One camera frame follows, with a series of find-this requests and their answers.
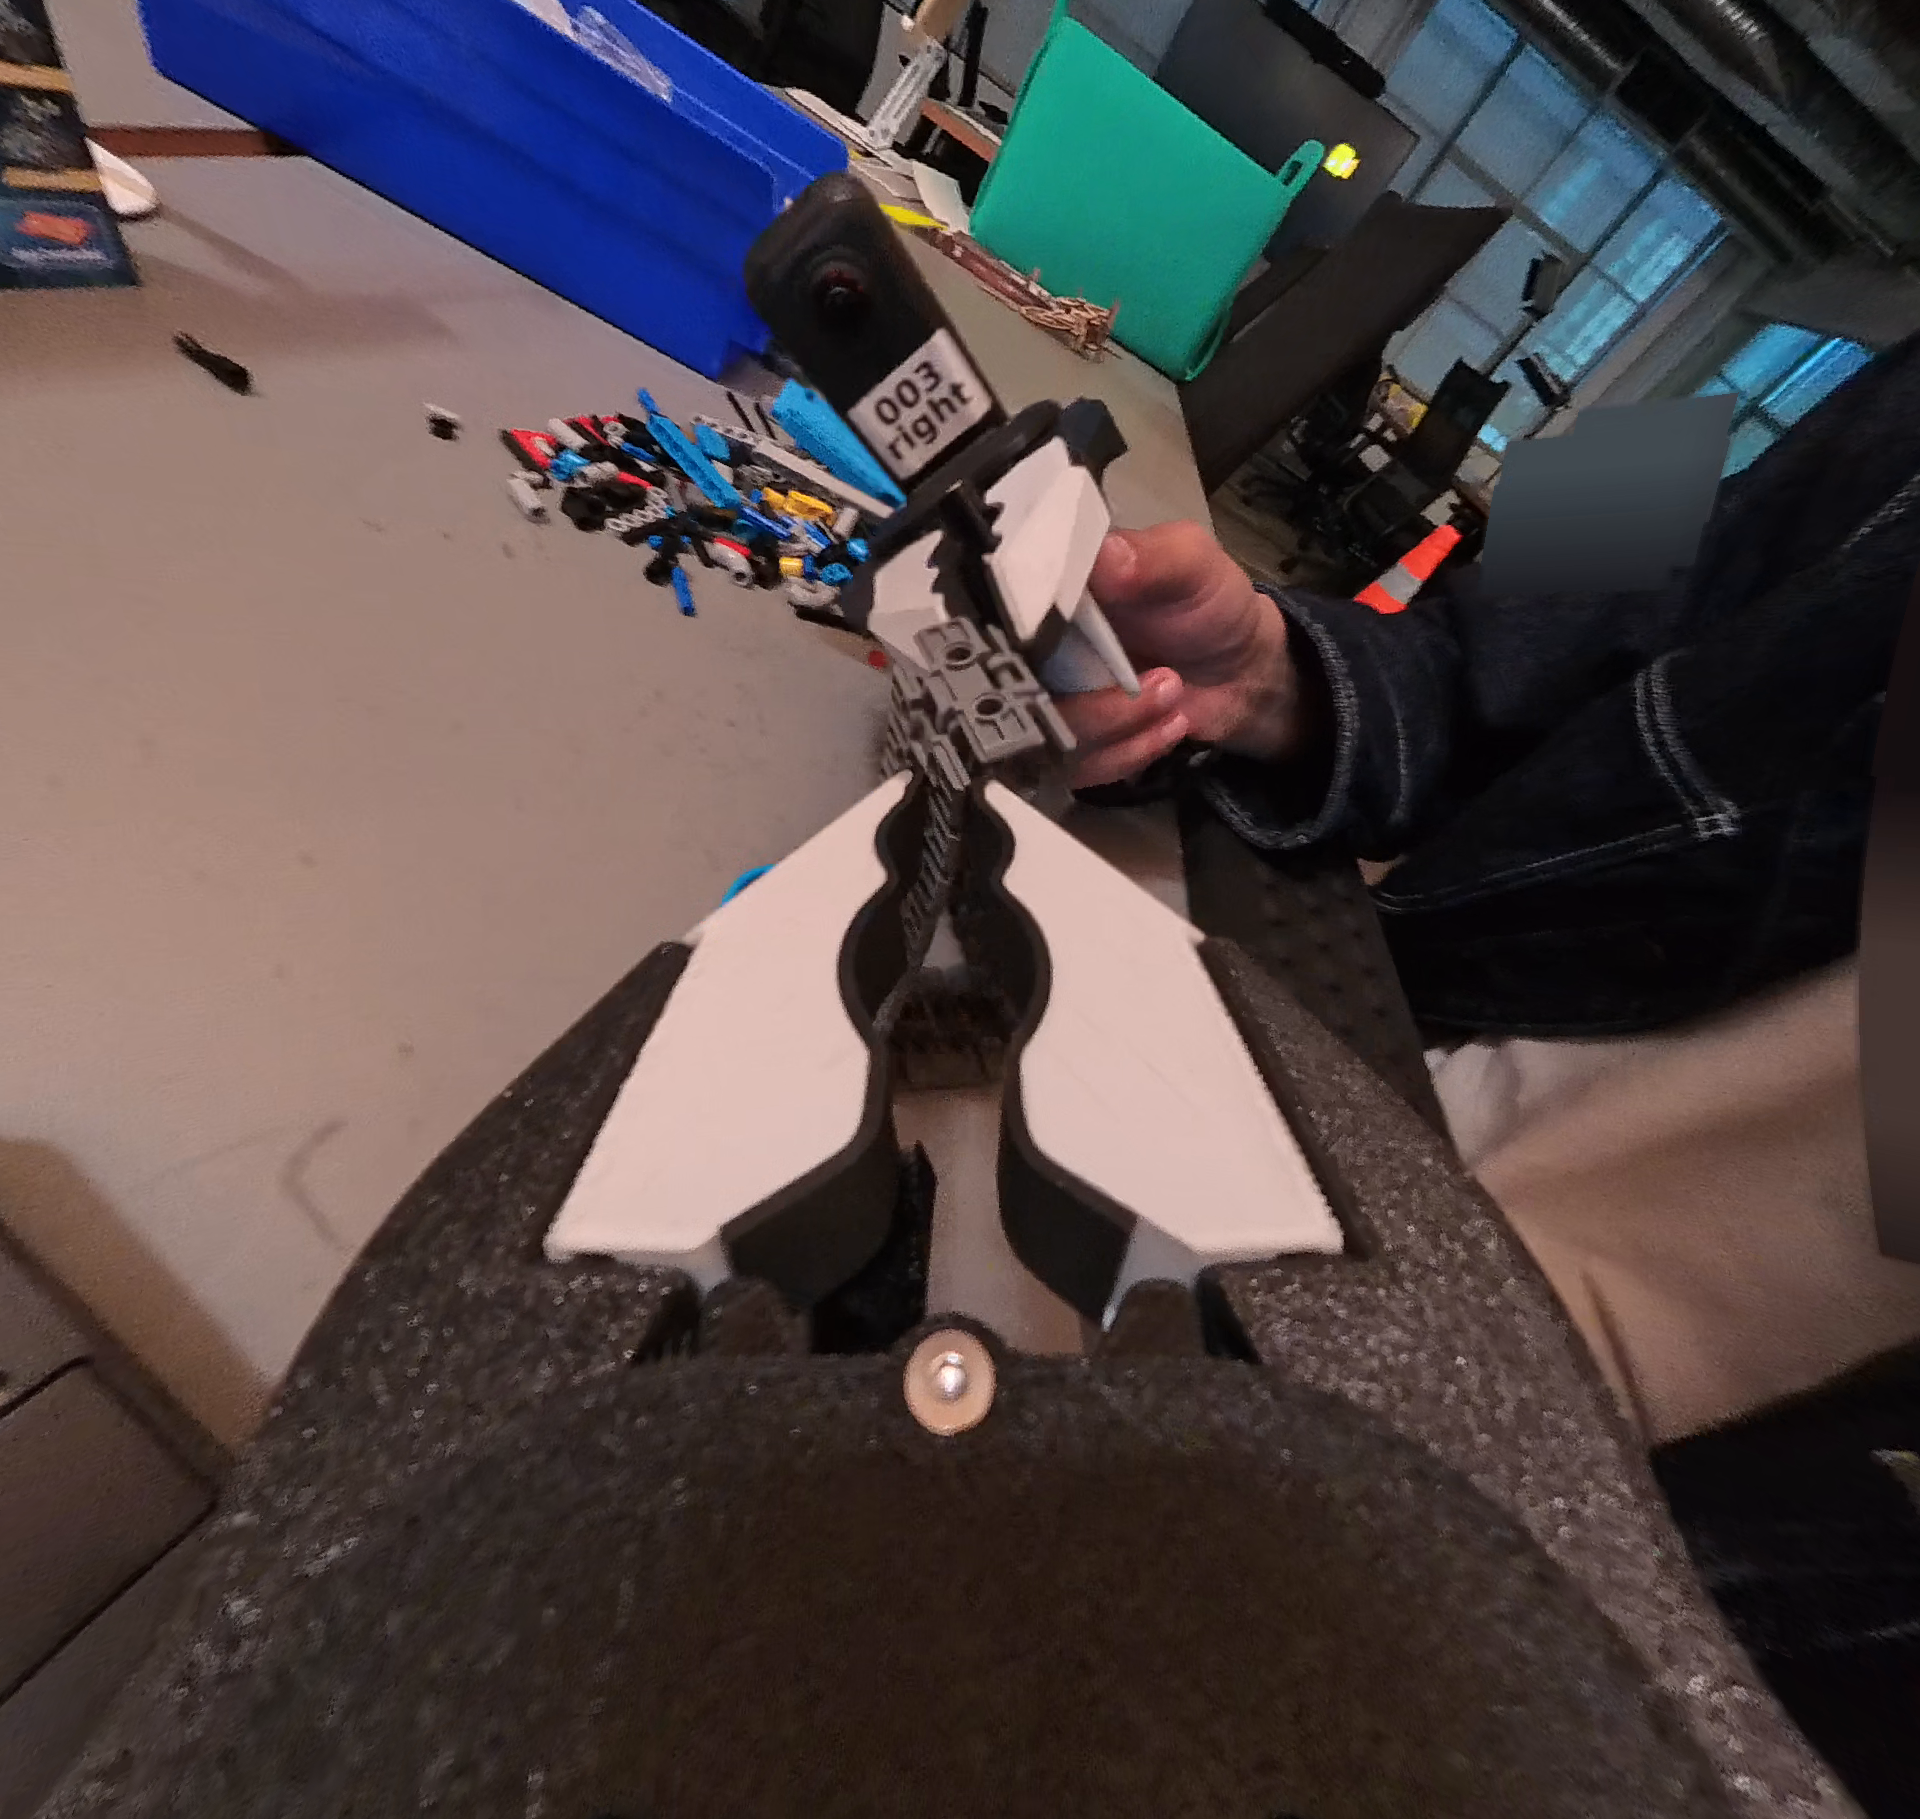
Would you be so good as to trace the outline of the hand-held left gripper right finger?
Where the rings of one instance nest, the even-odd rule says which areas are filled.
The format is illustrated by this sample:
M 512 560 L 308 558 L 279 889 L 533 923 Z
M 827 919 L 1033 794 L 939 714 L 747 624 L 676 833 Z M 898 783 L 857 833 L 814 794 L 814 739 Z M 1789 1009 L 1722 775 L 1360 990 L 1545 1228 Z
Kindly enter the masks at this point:
M 981 787 L 981 960 L 1012 1006 L 1001 1222 L 1079 1316 L 1346 1248 L 1202 930 L 1003 782 Z

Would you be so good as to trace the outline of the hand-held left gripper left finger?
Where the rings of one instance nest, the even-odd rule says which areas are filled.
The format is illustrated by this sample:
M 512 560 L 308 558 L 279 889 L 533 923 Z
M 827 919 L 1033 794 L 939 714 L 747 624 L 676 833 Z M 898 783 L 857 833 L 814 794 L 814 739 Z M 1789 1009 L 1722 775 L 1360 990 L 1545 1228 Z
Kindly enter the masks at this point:
M 892 775 L 669 947 L 670 990 L 544 1237 L 550 1260 L 815 1303 L 899 1190 L 881 1009 L 906 978 L 921 785 Z

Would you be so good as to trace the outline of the grey toy track belt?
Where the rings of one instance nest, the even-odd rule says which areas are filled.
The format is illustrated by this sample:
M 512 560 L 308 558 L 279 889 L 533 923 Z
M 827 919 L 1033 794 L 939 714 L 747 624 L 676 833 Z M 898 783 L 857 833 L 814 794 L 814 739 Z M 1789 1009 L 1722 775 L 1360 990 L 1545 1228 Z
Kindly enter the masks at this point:
M 899 915 L 903 965 L 878 1006 L 896 1030 L 922 978 L 965 863 L 965 837 L 990 780 L 1032 782 L 1065 765 L 1075 735 L 1052 693 L 994 624 L 951 619 L 917 635 L 924 661 L 896 657 L 876 772 L 901 775 L 922 806 L 919 858 Z

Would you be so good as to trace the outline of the black motor battery block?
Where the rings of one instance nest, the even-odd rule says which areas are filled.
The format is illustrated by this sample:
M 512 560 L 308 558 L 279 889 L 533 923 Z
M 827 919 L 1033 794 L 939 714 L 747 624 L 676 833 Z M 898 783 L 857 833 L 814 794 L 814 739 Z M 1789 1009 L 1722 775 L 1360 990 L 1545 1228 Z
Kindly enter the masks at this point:
M 224 1449 L 2 1230 L 2 1690 L 208 1517 Z

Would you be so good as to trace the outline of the person's right forearm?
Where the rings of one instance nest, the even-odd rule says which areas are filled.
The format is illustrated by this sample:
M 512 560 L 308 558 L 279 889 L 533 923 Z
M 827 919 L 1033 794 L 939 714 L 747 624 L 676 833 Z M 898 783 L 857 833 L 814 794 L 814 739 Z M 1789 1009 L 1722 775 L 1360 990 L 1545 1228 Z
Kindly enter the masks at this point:
M 1308 700 L 1305 750 L 1211 750 L 1193 787 L 1250 846 L 1396 862 L 1664 647 L 1681 585 L 1491 596 L 1468 579 L 1401 613 L 1258 585 Z

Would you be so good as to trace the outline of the person's right hand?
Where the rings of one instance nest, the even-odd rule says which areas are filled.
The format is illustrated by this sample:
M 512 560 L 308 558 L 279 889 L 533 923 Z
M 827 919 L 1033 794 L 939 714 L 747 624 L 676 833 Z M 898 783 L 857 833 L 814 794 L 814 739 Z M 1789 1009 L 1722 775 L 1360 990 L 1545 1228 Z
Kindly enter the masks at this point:
M 1193 522 L 1112 533 L 1091 591 L 1138 677 L 1061 700 L 1074 785 L 1138 780 L 1183 744 L 1285 760 L 1320 728 L 1282 609 Z

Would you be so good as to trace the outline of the brown wooden toy model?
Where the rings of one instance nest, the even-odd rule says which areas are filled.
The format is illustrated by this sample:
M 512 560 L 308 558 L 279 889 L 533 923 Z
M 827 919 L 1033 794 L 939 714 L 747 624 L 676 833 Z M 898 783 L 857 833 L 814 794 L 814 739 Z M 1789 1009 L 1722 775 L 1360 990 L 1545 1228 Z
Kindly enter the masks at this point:
M 967 232 L 930 227 L 922 231 L 922 242 L 965 270 L 981 292 L 1065 343 L 1079 358 L 1097 360 L 1110 349 L 1118 318 L 1115 305 L 1098 305 L 1081 296 L 1054 296 L 1036 277 L 1008 266 Z

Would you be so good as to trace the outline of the black dimpled pad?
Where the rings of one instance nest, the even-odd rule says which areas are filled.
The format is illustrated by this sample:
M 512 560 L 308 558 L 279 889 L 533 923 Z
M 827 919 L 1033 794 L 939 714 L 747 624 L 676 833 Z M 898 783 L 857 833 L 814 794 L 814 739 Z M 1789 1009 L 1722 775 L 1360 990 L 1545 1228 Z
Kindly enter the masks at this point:
M 1424 1037 L 1356 862 L 1331 850 L 1269 854 L 1198 794 L 1177 821 L 1189 919 L 1239 945 L 1444 1139 Z

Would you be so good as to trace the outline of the pile of red black bricks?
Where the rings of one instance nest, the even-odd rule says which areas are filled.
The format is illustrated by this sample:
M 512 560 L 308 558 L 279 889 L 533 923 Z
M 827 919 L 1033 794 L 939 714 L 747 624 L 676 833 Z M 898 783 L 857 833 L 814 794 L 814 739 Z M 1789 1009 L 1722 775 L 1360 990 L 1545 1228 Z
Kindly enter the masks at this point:
M 724 414 L 676 417 L 652 391 L 618 414 L 508 427 L 510 496 L 643 558 L 643 577 L 698 612 L 697 570 L 779 591 L 815 622 L 843 622 L 841 598 L 903 492 L 809 387 L 773 400 L 725 394 Z

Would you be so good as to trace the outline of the teal fabric tote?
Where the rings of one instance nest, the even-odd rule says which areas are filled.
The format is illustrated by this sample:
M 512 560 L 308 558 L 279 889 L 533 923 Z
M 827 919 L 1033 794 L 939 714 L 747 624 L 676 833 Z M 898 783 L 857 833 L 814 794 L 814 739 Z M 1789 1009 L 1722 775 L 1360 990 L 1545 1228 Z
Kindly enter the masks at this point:
M 1118 342 L 1186 384 L 1325 157 L 1305 140 L 1265 170 L 1056 0 L 970 231 L 1049 296 L 1115 310 Z

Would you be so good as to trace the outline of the orange traffic cone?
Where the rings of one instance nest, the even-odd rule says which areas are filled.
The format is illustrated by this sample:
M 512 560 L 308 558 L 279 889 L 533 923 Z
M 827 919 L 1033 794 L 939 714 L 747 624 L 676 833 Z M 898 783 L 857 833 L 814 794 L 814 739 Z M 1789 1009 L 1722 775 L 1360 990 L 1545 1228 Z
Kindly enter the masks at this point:
M 1356 606 L 1375 613 L 1401 613 L 1428 587 L 1428 580 L 1450 561 L 1462 545 L 1455 524 L 1436 526 L 1367 587 L 1354 594 Z

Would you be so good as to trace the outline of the blue plastic bin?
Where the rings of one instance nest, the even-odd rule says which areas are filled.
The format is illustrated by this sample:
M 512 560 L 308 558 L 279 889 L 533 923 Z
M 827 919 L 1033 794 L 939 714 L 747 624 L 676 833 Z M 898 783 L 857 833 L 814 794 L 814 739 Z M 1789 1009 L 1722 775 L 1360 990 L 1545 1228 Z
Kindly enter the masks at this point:
M 719 378 L 770 335 L 758 234 L 844 145 L 636 0 L 658 96 L 513 0 L 139 0 L 156 70 Z

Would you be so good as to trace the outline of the person's pale trousers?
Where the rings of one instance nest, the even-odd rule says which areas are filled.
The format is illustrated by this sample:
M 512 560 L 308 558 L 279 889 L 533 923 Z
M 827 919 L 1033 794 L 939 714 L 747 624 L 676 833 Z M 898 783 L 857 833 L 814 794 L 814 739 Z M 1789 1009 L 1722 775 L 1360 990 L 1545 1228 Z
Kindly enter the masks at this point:
M 1870 1204 L 1858 957 L 1686 1027 L 1479 1037 L 1428 1069 L 1645 1445 L 1916 1341 L 1916 1264 Z

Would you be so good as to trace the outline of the person's denim jacket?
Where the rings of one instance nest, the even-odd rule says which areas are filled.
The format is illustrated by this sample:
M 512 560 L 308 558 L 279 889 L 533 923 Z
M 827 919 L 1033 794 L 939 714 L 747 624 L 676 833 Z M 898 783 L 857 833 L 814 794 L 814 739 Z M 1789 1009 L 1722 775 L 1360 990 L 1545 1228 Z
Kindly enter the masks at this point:
M 1908 337 L 1718 489 L 1627 691 L 1395 862 L 1379 919 L 1424 1029 L 1654 1030 L 1858 947 L 1916 494 Z

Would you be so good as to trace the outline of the blue robot kit box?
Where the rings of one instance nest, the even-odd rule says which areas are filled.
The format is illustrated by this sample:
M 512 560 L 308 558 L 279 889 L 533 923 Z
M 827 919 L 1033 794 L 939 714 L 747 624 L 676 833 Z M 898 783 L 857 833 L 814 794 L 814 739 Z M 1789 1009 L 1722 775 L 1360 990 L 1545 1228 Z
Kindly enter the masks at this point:
M 45 0 L 2 0 L 2 288 L 139 285 Z

